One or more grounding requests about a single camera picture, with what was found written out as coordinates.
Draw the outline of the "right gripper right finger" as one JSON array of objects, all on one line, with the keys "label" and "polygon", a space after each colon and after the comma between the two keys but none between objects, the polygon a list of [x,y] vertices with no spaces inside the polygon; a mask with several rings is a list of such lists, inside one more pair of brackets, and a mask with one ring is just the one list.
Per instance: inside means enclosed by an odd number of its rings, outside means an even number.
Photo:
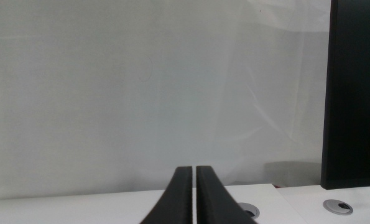
[{"label": "right gripper right finger", "polygon": [[211,166],[197,166],[198,224],[256,224],[225,189]]}]

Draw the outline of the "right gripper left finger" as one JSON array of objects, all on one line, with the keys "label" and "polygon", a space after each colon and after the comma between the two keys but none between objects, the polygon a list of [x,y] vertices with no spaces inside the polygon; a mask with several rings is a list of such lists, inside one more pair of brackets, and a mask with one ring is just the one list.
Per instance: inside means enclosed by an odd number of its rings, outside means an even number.
[{"label": "right gripper left finger", "polygon": [[141,224],[193,223],[192,167],[177,167],[167,188]]}]

